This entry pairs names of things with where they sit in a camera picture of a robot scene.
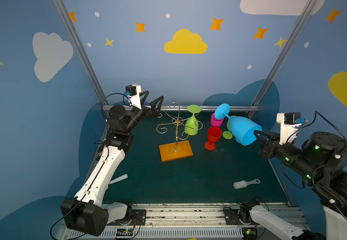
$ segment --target green mat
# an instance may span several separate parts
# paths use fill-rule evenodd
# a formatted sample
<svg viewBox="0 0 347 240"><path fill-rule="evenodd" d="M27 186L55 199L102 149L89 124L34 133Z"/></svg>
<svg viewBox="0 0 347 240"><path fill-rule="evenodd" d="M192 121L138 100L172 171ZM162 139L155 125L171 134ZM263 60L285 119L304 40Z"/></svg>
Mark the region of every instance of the green mat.
<svg viewBox="0 0 347 240"><path fill-rule="evenodd" d="M266 202L286 202L269 162L258 155L257 141L242 146L234 137L230 140L221 137L214 151L205 149L211 114L201 112L197 116L204 127L188 138L193 157L168 162L161 162L159 145L175 142L175 126L168 125L165 134L156 132L156 126L171 122L171 118L163 113L162 118L142 119L132 131L133 145L113 179L126 173L129 177L109 185L103 203L118 200L133 204L244 202L254 196ZM191 113L181 112L180 116L189 118ZM226 124L227 118L220 126L222 131L227 130ZM183 131L184 126L179 126L179 134ZM238 190L233 187L236 181L255 178L261 183Z"/></svg>

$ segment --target wooden base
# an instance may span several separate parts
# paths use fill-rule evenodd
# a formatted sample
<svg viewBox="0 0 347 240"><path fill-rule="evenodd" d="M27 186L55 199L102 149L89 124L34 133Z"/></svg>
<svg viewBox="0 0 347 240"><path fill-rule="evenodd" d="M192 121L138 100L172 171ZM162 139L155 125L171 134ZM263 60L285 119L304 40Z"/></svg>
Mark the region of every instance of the wooden base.
<svg viewBox="0 0 347 240"><path fill-rule="evenodd" d="M190 142L188 140L178 142L177 152L175 152L175 143L159 145L159 149L162 162L193 156Z"/></svg>

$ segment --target blue wall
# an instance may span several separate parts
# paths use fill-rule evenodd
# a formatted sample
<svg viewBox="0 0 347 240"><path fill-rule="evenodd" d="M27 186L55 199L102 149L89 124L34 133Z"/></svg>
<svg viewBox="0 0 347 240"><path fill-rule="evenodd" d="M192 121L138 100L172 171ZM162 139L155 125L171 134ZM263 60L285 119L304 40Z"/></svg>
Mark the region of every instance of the blue wall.
<svg viewBox="0 0 347 240"><path fill-rule="evenodd" d="M75 51L50 81L38 80L37 32L71 42L51 0L0 0L0 239L50 239L105 124Z"/></svg>
<svg viewBox="0 0 347 240"><path fill-rule="evenodd" d="M165 104L202 104L211 95L236 94L266 78L280 52L274 44L281 36L287 38L297 20L297 16L247 14L235 0L65 3L69 12L75 12L74 25L105 93L123 92L125 85L135 82L149 90L150 100L164 95ZM213 18L224 19L220 31L209 30ZM136 22L146 24L145 32L136 32ZM258 27L268 28L263 39L253 39ZM208 50L167 53L165 43L183 28L199 34ZM113 40L113 47L105 45L106 38ZM110 97L109 102L118 99Z"/></svg>
<svg viewBox="0 0 347 240"><path fill-rule="evenodd" d="M332 9L341 12L332 23L325 18ZM336 73L347 71L347 1L327 0L311 16L290 55L276 76L280 94L280 112L301 112L310 122L317 110L337 126L347 137L347 107L329 90L328 81ZM278 124L273 131L278 131ZM327 131L339 135L323 119L303 129L296 145L307 140L313 132ZM293 205L301 206L313 231L325 233L325 216L319 198L307 189L297 189L282 175L279 161L272 161ZM301 185L300 176L286 169L287 174Z"/></svg>

